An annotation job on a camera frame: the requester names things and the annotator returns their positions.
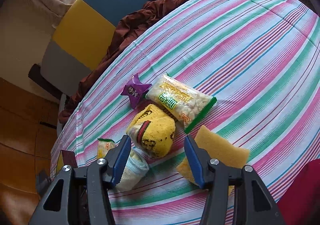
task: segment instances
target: chair backrest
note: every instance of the chair backrest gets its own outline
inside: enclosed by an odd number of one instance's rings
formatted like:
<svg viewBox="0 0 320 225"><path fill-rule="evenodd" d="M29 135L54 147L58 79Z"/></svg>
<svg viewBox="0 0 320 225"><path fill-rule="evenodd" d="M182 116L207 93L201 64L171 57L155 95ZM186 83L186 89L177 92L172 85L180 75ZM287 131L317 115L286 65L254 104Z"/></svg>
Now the chair backrest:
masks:
<svg viewBox="0 0 320 225"><path fill-rule="evenodd" d="M41 75L66 95L106 54L119 21L149 0L76 0L52 36Z"/></svg>

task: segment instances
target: rolled white sock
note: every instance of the rolled white sock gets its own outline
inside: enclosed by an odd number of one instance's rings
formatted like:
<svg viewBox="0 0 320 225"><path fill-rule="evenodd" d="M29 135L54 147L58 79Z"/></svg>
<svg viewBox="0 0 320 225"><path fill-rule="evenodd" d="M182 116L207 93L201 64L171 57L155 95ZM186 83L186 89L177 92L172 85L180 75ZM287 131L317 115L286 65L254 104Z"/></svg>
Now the rolled white sock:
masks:
<svg viewBox="0 0 320 225"><path fill-rule="evenodd" d="M116 185L116 188L120 192L130 191L148 171L149 166L145 159L138 152L131 149L121 181Z"/></svg>

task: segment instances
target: striped tablecloth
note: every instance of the striped tablecloth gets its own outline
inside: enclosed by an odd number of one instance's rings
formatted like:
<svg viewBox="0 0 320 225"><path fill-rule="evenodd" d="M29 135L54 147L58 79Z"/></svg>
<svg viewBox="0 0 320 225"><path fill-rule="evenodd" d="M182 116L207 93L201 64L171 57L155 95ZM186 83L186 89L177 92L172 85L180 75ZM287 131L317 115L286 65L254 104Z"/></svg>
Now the striped tablecloth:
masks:
<svg viewBox="0 0 320 225"><path fill-rule="evenodd" d="M96 82L52 149L52 175L61 149L73 150L83 166L96 159L97 138L121 139L146 105L132 110L120 95L133 74L154 83L168 73L218 99L191 134L204 124L249 148L249 164L277 201L320 154L319 42L319 18L297 0L190 0L134 41ZM150 172L134 190L109 192L117 224L199 223L207 192L175 170L185 156L185 134L177 129L171 152L147 160ZM227 224L232 211L230 203Z"/></svg>

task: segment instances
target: blue gripper pad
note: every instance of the blue gripper pad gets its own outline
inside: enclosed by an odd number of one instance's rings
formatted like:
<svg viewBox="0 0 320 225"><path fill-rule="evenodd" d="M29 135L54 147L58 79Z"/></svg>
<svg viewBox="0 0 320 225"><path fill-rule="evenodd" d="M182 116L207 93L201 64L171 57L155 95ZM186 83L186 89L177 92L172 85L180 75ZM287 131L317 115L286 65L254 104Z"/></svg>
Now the blue gripper pad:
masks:
<svg viewBox="0 0 320 225"><path fill-rule="evenodd" d="M210 160L210 156L207 151L198 148L195 140L188 136L184 139L184 151L188 159L193 178L201 189L206 188L206 173L208 169L207 161Z"/></svg>
<svg viewBox="0 0 320 225"><path fill-rule="evenodd" d="M114 152L108 160L108 168L112 168L112 179L111 183L116 186L122 177L123 170L127 163L130 151L131 151L131 139L125 135L122 137L120 143L114 148Z"/></svg>

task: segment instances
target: red cloth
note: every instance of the red cloth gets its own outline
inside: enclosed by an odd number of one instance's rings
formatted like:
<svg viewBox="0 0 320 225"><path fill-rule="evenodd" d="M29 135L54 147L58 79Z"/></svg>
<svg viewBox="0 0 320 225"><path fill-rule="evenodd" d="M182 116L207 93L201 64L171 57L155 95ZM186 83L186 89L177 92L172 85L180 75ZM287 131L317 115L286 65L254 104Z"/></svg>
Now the red cloth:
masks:
<svg viewBox="0 0 320 225"><path fill-rule="evenodd" d="M120 20L108 47L107 54L97 68L80 81L76 94L70 98L65 105L65 109L59 114L60 123L67 123L79 102L82 101L94 83L132 41L136 40L148 28L186 1L188 0L148 1L141 10L133 12Z"/></svg>
<svg viewBox="0 0 320 225"><path fill-rule="evenodd" d="M320 159L302 168L277 204L286 225L320 224Z"/></svg>

